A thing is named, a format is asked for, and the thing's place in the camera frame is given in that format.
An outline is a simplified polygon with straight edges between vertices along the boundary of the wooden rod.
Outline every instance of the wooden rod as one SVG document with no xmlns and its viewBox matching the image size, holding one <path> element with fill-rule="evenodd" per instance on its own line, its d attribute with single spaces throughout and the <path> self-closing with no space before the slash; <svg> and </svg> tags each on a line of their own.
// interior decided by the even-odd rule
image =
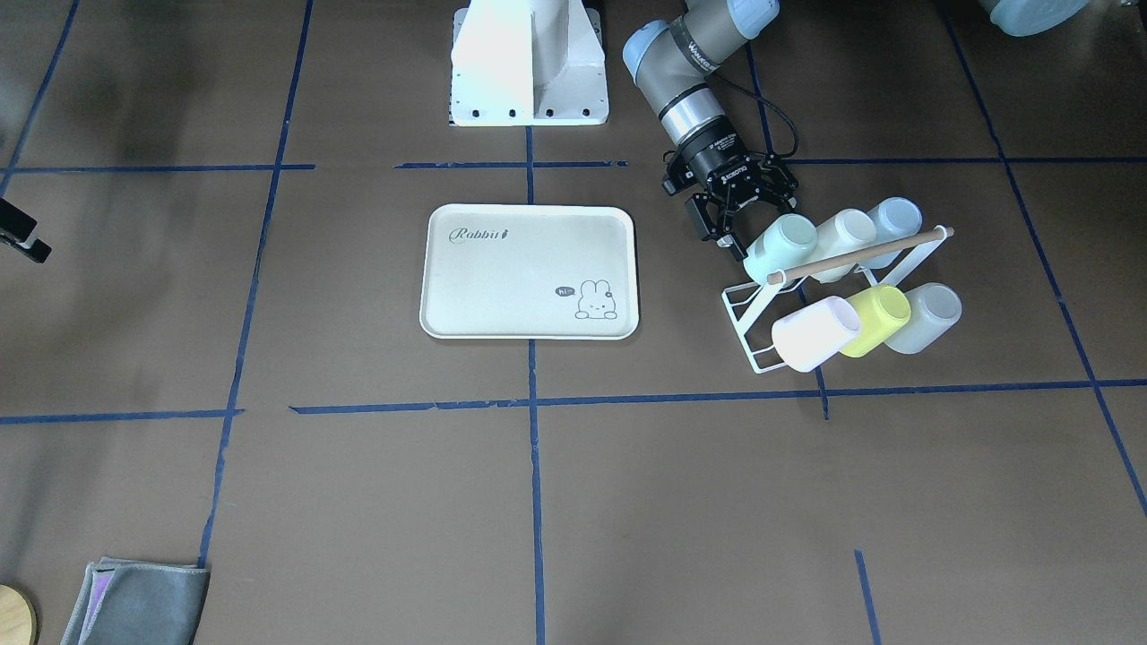
<svg viewBox="0 0 1147 645">
<path fill-rule="evenodd" d="M 818 259 L 817 262 L 794 266 L 787 271 L 775 271 L 768 274 L 768 283 L 780 285 L 782 282 L 788 282 L 789 280 L 799 280 L 801 278 L 812 275 L 813 273 L 820 273 L 821 271 L 828 271 L 829 269 L 837 269 L 841 266 L 849 266 L 892 251 L 902 251 L 912 247 L 919 247 L 924 242 L 935 242 L 937 240 L 951 238 L 954 234 L 955 231 L 947 226 L 937 226 L 931 231 L 916 233 L 915 235 L 904 238 L 903 240 L 892 240 L 891 242 L 884 242 L 883 244 L 855 250 L 844 255 L 826 257 L 825 259 Z"/>
</svg>

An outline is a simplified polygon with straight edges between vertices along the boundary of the cartoon rabbit face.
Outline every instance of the cartoon rabbit face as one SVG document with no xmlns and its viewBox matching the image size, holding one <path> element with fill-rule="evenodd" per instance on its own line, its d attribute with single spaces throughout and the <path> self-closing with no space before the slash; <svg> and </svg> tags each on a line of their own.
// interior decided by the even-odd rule
<svg viewBox="0 0 1147 645">
<path fill-rule="evenodd" d="M 582 282 L 582 297 L 577 301 L 577 318 L 617 318 L 617 304 L 609 282 L 586 280 Z"/>
</svg>

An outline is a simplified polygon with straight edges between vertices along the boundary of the yellow cup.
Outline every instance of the yellow cup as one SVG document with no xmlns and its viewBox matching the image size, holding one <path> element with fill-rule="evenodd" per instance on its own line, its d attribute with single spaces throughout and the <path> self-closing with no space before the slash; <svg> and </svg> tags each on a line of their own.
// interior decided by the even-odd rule
<svg viewBox="0 0 1147 645">
<path fill-rule="evenodd" d="M 841 353 L 852 358 L 860 358 L 887 341 L 907 325 L 912 316 L 908 298 L 891 285 L 868 287 L 848 301 L 860 316 L 860 335 L 841 350 Z"/>
</svg>

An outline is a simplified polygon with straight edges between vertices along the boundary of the round wooden board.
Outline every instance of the round wooden board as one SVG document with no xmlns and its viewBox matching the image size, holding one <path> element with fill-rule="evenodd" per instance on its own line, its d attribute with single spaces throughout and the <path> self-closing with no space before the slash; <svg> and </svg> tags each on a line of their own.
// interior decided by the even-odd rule
<svg viewBox="0 0 1147 645">
<path fill-rule="evenodd" d="M 26 598 L 0 584 L 0 645 L 33 645 L 36 611 Z"/>
</svg>

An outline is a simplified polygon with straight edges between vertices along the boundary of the black cable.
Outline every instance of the black cable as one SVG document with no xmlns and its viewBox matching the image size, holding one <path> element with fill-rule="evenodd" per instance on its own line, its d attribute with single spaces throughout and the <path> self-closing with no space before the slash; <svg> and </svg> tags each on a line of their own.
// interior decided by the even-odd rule
<svg viewBox="0 0 1147 645">
<path fill-rule="evenodd" d="M 787 153 L 785 153 L 785 154 L 779 154 L 779 155 L 777 155 L 777 156 L 778 156 L 778 157 L 780 157 L 780 158 L 782 158 L 782 160 L 787 160 L 787 158 L 789 158 L 789 157 L 791 157 L 791 156 L 796 155 L 796 151 L 797 151 L 797 149 L 798 149 L 798 148 L 801 147 L 801 135 L 799 135 L 799 134 L 797 134 L 797 131 L 796 131 L 796 124 L 795 124 L 795 123 L 793 123 L 793 119 L 791 119 L 791 118 L 789 118 L 789 116 L 788 116 L 787 114 L 785 114 L 785 110 L 780 109 L 779 107 L 777 107 L 777 104 L 775 104 L 775 103 L 773 103 L 773 102 L 772 102 L 772 101 L 770 101 L 768 99 L 765 99 L 765 98 L 764 98 L 764 96 L 762 96 L 760 94 L 757 94 L 756 92 L 754 92 L 754 91 L 751 91 L 751 90 L 746 90 L 744 87 L 741 87 L 740 85 L 738 85 L 738 84 L 733 83 L 732 80 L 729 80 L 729 79 L 725 78 L 725 77 L 724 77 L 724 76 L 721 76 L 721 75 L 720 75 L 719 72 L 713 72 L 713 73 L 712 73 L 712 75 L 710 75 L 710 76 L 713 76 L 713 77 L 716 77 L 716 78 L 717 78 L 717 80 L 720 80 L 720 81 L 721 81 L 721 83 L 724 83 L 725 85 L 728 85 L 728 86 L 729 86 L 729 87 L 732 87 L 733 90 L 736 90 L 736 91 L 738 91 L 738 92 L 740 92 L 741 94 L 744 94 L 746 96 L 748 96 L 748 98 L 750 98 L 750 99 L 752 99 L 752 100 L 757 101 L 757 102 L 758 102 L 758 103 L 760 103 L 762 106 L 764 106 L 764 107 L 768 108 L 768 109 L 770 109 L 770 110 L 772 110 L 772 111 L 773 111 L 774 114 L 777 114 L 777 116 L 779 116 L 779 117 L 780 117 L 780 119 L 785 122 L 785 125 L 787 125 L 787 126 L 788 126 L 788 129 L 789 129 L 789 132 L 791 132 L 791 133 L 793 133 L 793 149 L 791 149 L 791 150 L 789 150 L 789 151 L 787 151 Z"/>
</svg>

